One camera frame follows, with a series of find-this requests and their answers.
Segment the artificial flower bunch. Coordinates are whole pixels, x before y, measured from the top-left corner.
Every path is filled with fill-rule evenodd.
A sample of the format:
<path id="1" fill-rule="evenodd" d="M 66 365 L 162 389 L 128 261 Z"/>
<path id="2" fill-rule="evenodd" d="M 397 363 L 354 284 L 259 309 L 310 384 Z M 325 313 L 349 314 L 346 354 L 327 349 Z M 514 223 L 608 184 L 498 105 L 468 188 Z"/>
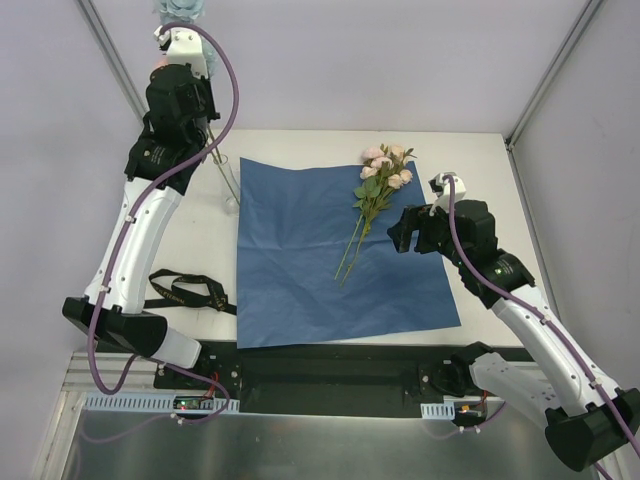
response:
<path id="1" fill-rule="evenodd" d="M 413 173 L 407 164 L 415 159 L 414 149 L 399 145 L 373 146 L 361 155 L 361 184 L 353 190 L 356 198 L 352 205 L 359 211 L 352 236 L 345 248 L 334 279 L 343 285 L 359 256 L 361 245 L 372 229 L 379 214 L 391 208 L 391 197 L 412 182 Z"/>

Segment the blue wrapping paper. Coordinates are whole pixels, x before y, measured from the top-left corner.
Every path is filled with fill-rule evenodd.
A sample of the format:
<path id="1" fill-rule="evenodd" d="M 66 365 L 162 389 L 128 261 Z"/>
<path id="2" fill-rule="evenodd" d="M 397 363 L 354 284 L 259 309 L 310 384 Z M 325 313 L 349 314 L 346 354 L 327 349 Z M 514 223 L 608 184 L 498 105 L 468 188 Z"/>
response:
<path id="1" fill-rule="evenodd" d="M 418 177 L 360 235 L 357 166 L 291 170 L 240 161 L 237 344 L 274 347 L 461 324 L 437 253 L 396 252 L 387 234 L 425 202 Z"/>

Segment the black printed ribbon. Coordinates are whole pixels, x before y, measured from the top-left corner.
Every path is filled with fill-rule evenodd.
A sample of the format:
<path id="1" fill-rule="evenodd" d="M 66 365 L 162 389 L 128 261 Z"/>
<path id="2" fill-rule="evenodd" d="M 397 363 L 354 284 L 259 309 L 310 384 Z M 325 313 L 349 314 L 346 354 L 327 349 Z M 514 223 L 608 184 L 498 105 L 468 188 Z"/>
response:
<path id="1" fill-rule="evenodd" d="M 229 301 L 223 285 L 206 275 L 159 269 L 150 274 L 148 280 L 159 298 L 146 300 L 146 309 L 210 308 L 230 315 L 237 314 L 237 306 Z"/>

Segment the pink rose stem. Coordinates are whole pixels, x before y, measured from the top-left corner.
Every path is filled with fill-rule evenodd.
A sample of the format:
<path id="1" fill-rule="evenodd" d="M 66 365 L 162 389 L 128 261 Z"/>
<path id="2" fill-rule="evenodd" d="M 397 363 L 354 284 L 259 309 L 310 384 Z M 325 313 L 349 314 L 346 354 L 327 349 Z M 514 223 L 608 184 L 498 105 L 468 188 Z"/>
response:
<path id="1" fill-rule="evenodd" d="M 166 66 L 169 65 L 169 61 L 167 60 L 166 56 L 163 56 L 157 63 L 156 65 L 153 67 L 154 70 L 157 69 L 161 69 L 161 68 L 165 68 Z"/>

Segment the blue flower stem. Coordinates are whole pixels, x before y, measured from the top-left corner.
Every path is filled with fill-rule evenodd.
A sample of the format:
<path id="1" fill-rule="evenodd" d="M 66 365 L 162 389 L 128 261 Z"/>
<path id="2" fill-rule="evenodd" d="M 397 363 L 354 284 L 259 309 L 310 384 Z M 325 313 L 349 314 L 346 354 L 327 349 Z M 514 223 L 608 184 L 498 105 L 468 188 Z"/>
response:
<path id="1" fill-rule="evenodd" d="M 162 33 L 173 27 L 188 25 L 192 25 L 194 29 L 197 19 L 203 14 L 204 2 L 202 0 L 159 0 L 154 2 L 154 11 L 159 15 Z M 207 80 L 210 80 L 214 73 L 217 54 L 206 39 L 203 39 L 203 43 L 210 72 L 210 78 Z"/>

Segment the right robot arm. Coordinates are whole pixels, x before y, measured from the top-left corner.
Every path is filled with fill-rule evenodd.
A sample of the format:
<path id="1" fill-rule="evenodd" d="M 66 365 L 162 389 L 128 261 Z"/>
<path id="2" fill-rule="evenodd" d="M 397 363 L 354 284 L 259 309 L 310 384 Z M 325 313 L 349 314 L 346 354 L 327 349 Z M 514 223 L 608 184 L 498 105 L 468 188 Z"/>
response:
<path id="1" fill-rule="evenodd" d="M 465 288 L 508 326 L 545 376 L 538 380 L 476 342 L 454 355 L 450 382 L 457 392 L 498 395 L 542 429 L 554 454 L 577 472 L 625 444 L 639 447 L 638 389 L 621 388 L 560 324 L 523 263 L 499 248 L 485 202 L 462 200 L 451 211 L 409 206 L 387 233 L 399 253 L 450 260 Z"/>

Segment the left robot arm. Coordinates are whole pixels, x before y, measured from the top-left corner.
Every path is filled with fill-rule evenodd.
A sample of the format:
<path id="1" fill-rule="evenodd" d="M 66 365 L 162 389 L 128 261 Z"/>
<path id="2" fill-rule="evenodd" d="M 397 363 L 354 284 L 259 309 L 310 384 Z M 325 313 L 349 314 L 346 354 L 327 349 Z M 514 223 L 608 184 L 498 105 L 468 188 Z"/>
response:
<path id="1" fill-rule="evenodd" d="M 199 389 L 209 382 L 212 369 L 200 357 L 201 344 L 146 311 L 144 304 L 162 236 L 195 169 L 188 167 L 158 186 L 152 183 L 205 147 L 210 84 L 188 66 L 166 65 L 151 73 L 146 97 L 149 110 L 129 152 L 122 207 L 108 249 L 84 294 L 66 298 L 62 314 L 97 340 L 177 365 L 179 380 Z"/>

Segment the clear glass vase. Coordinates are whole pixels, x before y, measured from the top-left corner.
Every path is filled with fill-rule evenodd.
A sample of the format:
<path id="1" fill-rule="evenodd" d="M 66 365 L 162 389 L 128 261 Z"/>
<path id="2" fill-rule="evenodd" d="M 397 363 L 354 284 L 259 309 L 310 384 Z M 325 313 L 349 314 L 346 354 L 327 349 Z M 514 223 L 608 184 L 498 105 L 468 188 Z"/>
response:
<path id="1" fill-rule="evenodd" d="M 214 163 L 220 174 L 223 190 L 223 208 L 229 215 L 238 215 L 240 210 L 240 187 L 226 155 L 214 158 Z"/>

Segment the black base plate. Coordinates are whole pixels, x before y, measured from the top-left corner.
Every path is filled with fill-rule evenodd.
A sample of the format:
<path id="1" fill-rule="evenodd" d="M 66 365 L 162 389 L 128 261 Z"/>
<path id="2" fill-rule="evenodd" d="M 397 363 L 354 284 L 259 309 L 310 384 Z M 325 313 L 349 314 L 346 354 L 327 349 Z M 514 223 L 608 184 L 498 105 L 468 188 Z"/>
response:
<path id="1" fill-rule="evenodd" d="M 320 344 L 240 349 L 208 341 L 195 378 L 157 369 L 160 390 L 196 393 L 219 385 L 243 413 L 417 418 L 423 404 L 479 397 L 450 346 Z"/>

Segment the right aluminium frame post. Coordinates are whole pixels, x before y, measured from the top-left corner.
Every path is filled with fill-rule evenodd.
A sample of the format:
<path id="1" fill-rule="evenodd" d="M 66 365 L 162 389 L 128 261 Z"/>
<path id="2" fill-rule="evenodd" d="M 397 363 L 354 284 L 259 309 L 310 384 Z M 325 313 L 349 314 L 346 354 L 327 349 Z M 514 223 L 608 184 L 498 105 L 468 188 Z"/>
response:
<path id="1" fill-rule="evenodd" d="M 539 110 L 551 87 L 559 78 L 565 65 L 605 5 L 605 0 L 588 0 L 581 6 L 576 18 L 571 23 L 569 30 L 537 82 L 514 126 L 505 137 L 505 147 L 508 152 L 512 152 L 515 149 L 518 141 Z"/>

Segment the aluminium frame post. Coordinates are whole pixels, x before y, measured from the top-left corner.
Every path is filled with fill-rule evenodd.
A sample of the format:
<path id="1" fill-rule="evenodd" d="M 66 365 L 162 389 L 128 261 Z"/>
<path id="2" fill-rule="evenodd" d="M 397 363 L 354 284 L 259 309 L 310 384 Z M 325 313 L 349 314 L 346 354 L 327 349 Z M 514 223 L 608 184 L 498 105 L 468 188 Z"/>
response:
<path id="1" fill-rule="evenodd" d="M 135 118 L 142 124 L 145 114 L 145 103 L 95 3 L 91 0 L 75 0 L 74 4 L 87 24 L 127 104 L 131 108 Z"/>
<path id="2" fill-rule="evenodd" d="M 515 149 L 518 141 L 539 110 L 551 87 L 559 78 L 565 65 L 605 5 L 605 0 L 588 0 L 581 6 L 576 18 L 571 23 L 569 30 L 537 82 L 514 126 L 505 137 L 505 147 L 508 152 L 512 152 Z"/>

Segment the left aluminium frame post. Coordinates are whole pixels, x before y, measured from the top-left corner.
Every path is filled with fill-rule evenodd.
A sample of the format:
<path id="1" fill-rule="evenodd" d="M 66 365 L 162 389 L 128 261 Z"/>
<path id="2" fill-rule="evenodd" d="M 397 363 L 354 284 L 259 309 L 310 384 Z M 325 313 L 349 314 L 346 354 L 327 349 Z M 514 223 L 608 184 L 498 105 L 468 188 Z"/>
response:
<path id="1" fill-rule="evenodd" d="M 74 4 L 87 24 L 127 104 L 131 108 L 135 118 L 142 124 L 145 114 L 145 103 L 95 3 L 91 0 L 75 0 Z"/>

